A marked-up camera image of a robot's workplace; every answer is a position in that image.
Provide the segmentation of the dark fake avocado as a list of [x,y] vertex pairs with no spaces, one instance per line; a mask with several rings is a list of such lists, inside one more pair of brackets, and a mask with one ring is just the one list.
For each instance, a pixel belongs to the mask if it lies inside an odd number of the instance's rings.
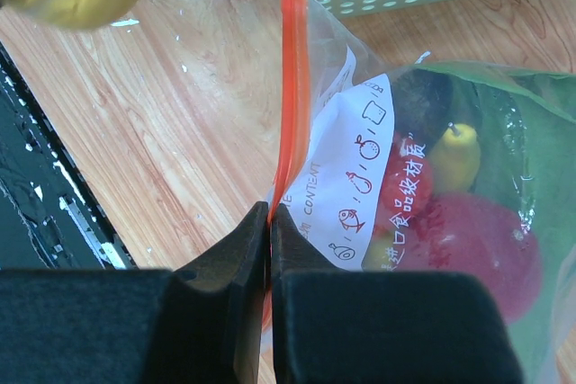
[[448,75],[421,68],[406,70],[391,83],[395,131],[412,136],[427,154],[447,129],[453,94]]

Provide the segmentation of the green fake leafy vegetable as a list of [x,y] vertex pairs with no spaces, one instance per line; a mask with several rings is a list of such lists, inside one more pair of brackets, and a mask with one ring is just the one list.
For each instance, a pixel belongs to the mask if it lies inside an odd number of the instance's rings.
[[481,170],[475,192],[500,202],[536,235],[543,282],[510,325],[528,383],[559,383],[556,354],[575,325],[575,75],[472,61],[429,63],[476,107]]

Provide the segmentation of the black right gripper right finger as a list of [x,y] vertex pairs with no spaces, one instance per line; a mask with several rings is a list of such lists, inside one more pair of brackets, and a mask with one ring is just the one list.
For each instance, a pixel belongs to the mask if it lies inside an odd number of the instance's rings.
[[459,272],[349,272],[271,222],[274,373],[280,383],[517,383],[495,301]]

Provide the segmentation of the small yellow fake pear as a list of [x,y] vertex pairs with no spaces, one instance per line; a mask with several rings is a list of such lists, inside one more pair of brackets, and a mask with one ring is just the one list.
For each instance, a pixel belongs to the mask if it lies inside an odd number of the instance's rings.
[[476,129],[465,123],[449,123],[427,154],[433,171],[434,192],[468,191],[479,172],[481,155]]

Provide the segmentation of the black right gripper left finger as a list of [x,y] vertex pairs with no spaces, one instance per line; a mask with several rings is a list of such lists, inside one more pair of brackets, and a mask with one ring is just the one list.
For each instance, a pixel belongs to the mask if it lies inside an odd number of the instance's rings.
[[267,212],[175,271],[2,271],[2,382],[256,382]]

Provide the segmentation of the red fake apple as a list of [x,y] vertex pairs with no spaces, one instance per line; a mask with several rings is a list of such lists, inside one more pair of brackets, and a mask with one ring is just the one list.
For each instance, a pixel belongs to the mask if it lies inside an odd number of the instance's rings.
[[509,323],[532,308],[542,257],[537,237],[515,211],[481,195],[450,192],[431,199],[415,225],[428,266],[476,277]]

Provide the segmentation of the clear zip top bag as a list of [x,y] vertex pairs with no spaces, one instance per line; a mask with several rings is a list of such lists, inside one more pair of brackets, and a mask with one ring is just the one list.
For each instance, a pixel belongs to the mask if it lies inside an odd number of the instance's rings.
[[[281,0],[281,9],[282,126],[272,205],[284,205],[337,268],[442,271],[425,262],[415,221],[431,199],[449,192],[434,192],[428,153],[395,131],[392,102],[392,81],[429,63],[387,67],[317,0]],[[474,127],[481,147],[481,115],[455,100],[451,79],[448,124]],[[480,195],[478,174],[465,193]]]

